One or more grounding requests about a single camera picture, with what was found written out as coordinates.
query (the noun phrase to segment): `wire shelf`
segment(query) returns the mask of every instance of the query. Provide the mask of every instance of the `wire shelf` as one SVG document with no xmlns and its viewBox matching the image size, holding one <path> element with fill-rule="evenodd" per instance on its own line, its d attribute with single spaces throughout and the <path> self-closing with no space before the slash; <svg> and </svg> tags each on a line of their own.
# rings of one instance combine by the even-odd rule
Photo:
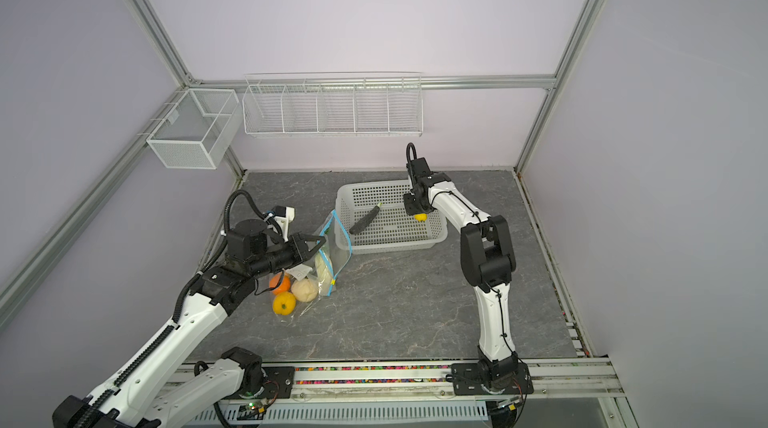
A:
<svg viewBox="0 0 768 428">
<path fill-rule="evenodd" d="M 234 90 L 189 88 L 147 143 L 168 168 L 216 169 L 240 127 Z"/>
<path fill-rule="evenodd" d="M 255 137 L 421 135 L 419 78 L 249 80 L 245 131 Z"/>
</svg>

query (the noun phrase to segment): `gray plastic basket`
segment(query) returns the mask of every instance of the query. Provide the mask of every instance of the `gray plastic basket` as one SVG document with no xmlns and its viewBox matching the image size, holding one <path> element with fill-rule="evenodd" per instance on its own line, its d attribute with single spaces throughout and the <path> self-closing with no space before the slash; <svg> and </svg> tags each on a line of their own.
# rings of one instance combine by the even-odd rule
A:
<svg viewBox="0 0 768 428">
<path fill-rule="evenodd" d="M 402 195 L 410 189 L 408 180 L 353 183 L 339 189 L 336 213 L 347 229 L 376 203 L 382 204 L 381 211 L 368 228 L 358 235 L 350 235 L 352 253 L 428 249 L 446 239 L 446 217 L 440 212 L 427 214 L 426 222 L 419 222 L 406 213 Z"/>
</svg>

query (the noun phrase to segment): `white mesh basket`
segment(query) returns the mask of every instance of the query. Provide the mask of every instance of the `white mesh basket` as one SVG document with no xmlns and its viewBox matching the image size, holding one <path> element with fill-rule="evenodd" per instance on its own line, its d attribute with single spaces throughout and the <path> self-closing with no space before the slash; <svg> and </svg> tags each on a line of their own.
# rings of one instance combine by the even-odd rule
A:
<svg viewBox="0 0 768 428">
<path fill-rule="evenodd" d="M 421 135 L 419 78 L 249 80 L 246 133 L 271 136 Z"/>
<path fill-rule="evenodd" d="M 336 194 L 336 213 L 350 229 L 374 205 L 381 203 L 379 214 L 358 235 L 350 235 L 352 253 L 380 253 L 428 249 L 448 236 L 446 217 L 440 212 L 427 214 L 419 222 L 406 213 L 402 196 L 411 189 L 408 180 L 354 183 L 344 185 Z"/>
<path fill-rule="evenodd" d="M 189 88 L 147 143 L 168 168 L 215 169 L 240 127 L 234 90 Z"/>
</svg>

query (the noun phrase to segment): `white wall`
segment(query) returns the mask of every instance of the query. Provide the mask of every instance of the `white wall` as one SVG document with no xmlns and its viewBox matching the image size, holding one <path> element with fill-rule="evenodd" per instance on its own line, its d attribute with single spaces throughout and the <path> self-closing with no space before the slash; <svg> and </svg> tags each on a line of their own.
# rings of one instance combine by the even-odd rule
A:
<svg viewBox="0 0 768 428">
<path fill-rule="evenodd" d="M 764 426 L 766 0 L 608 0 L 524 179 L 641 426 Z"/>
<path fill-rule="evenodd" d="M 402 169 L 408 142 L 433 168 L 513 166 L 544 90 L 425 90 L 423 98 L 420 137 L 255 139 L 239 133 L 233 147 L 247 169 Z"/>
<path fill-rule="evenodd" d="M 552 74 L 584 0 L 151 0 L 204 80 L 275 72 Z"/>
<path fill-rule="evenodd" d="M 0 413 L 9 428 L 51 425 L 170 317 L 232 189 L 226 167 L 143 159 L 13 322 L 0 333 Z"/>
<path fill-rule="evenodd" d="M 0 0 L 0 283 L 176 88 L 122 0 Z"/>
</svg>

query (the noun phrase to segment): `marble tabletop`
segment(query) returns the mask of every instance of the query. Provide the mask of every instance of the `marble tabletop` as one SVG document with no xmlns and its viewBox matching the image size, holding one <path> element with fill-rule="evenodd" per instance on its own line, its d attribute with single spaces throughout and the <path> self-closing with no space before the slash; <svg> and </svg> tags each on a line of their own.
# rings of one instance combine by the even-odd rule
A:
<svg viewBox="0 0 768 428">
<path fill-rule="evenodd" d="M 459 190 L 509 223 L 517 270 L 509 293 L 511 336 L 518 355 L 570 357 L 575 349 L 514 174 L 456 171 Z M 334 208 L 341 185 L 406 179 L 399 172 L 249 173 L 244 189 L 262 210 L 293 206 L 291 231 L 313 233 Z M 240 197 L 232 225 L 251 218 Z M 480 335 L 473 289 L 459 264 L 458 233 L 430 249 L 353 255 L 330 297 L 303 315 L 280 317 L 272 295 L 251 296 L 193 351 L 216 360 L 233 346 L 265 361 L 476 358 Z"/>
</svg>

